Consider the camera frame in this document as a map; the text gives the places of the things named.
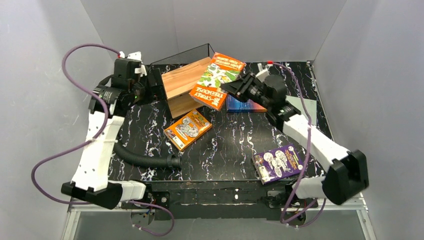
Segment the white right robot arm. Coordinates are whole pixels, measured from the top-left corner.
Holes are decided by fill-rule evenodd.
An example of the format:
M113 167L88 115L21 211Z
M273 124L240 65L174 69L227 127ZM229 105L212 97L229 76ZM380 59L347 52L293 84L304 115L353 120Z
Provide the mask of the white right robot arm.
M252 100L264 107L269 123L306 149L320 163L325 176L301 177L286 185L287 201L296 199L327 199L342 205L369 187L367 158L360 150L349 150L334 142L313 126L286 99L287 88L280 75L268 75L259 80L247 72L220 88L241 102Z

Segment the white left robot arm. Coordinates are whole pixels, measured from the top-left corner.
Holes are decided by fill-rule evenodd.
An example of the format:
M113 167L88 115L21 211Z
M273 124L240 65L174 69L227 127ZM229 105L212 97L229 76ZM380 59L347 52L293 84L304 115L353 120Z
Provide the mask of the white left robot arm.
M121 202L141 200L146 185L139 181L109 180L108 170L118 133L128 110L166 98L159 70L143 63L139 51L119 56L113 74L92 91L88 130L82 155L71 181L62 184L65 195L106 209Z

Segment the orange green treehouse book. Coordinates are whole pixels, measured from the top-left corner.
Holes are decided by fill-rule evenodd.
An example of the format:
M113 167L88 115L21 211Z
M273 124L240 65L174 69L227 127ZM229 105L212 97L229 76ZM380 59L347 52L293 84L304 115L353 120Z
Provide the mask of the orange green treehouse book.
M216 52L189 95L198 103L214 110L221 110L227 93L221 85L234 82L246 63Z

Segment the purple treehouse book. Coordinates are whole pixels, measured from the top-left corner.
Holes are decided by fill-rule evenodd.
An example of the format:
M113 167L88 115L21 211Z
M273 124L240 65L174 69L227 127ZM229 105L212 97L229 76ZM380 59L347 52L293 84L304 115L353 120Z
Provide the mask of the purple treehouse book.
M293 144L254 154L251 159L263 185L298 175L304 169Z

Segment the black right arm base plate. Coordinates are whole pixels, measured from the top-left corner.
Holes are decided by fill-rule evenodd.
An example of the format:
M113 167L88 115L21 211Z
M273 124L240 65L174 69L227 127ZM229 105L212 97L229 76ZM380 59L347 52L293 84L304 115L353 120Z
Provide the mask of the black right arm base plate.
M284 190L269 190L266 192L265 196L261 196L260 198L258 198L256 200L256 203L265 206L265 209L267 210L265 218L267 220L276 221L280 219L280 213L277 213L277 209L283 209L285 207L289 196L290 193L286 193ZM297 196L294 196L288 208L293 208L295 210L287 210L287 213L284 218L288 218L290 212L300 212L303 208L306 208L312 201L312 198L299 199Z

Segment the orange small treehouse book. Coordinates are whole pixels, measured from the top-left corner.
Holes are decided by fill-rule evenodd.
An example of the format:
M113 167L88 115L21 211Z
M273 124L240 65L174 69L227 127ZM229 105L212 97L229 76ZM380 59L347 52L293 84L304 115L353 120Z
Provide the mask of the orange small treehouse book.
M182 152L212 126L202 114L193 109L166 128L163 133Z

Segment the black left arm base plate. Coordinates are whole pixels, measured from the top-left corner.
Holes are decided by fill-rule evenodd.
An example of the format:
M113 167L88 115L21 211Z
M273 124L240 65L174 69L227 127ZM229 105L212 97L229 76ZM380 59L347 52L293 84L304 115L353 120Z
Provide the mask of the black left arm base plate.
M142 199L135 200L140 203L148 203L161 206L168 209L170 207L171 195L167 191L151 191L144 195ZM139 203L130 203L128 201L122 202L120 207L122 209L150 209L150 206L141 205Z

